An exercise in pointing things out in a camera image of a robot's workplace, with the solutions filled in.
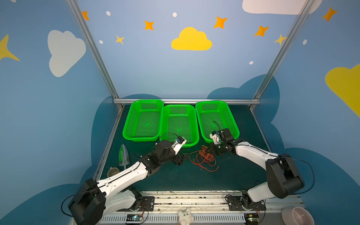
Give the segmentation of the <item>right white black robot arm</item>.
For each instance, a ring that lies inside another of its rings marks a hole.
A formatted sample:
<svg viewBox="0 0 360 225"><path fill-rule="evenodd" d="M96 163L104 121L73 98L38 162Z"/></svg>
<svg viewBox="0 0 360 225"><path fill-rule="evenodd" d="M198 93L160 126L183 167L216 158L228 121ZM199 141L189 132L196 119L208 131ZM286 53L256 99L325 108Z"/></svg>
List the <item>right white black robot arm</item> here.
<svg viewBox="0 0 360 225"><path fill-rule="evenodd" d="M266 182L242 192L241 206L252 210L266 199L283 199L305 187L305 182L288 154L278 155L258 148L249 142L236 140L229 129L213 131L210 152L213 155L231 152L246 158L266 171Z"/></svg>

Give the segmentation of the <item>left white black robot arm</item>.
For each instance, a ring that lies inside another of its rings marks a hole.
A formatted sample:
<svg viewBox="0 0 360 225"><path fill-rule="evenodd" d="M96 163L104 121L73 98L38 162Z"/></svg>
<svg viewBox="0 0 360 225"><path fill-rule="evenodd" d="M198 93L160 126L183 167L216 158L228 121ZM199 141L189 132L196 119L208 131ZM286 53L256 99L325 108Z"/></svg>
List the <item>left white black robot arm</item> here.
<svg viewBox="0 0 360 225"><path fill-rule="evenodd" d="M179 151L186 139L178 137L174 142L160 141L155 150L145 154L131 167L103 180L86 180L76 194L71 196L68 209L78 225L95 225L107 214L130 209L140 199L136 190L129 190L132 184L156 173L168 162L181 165L184 155Z"/></svg>

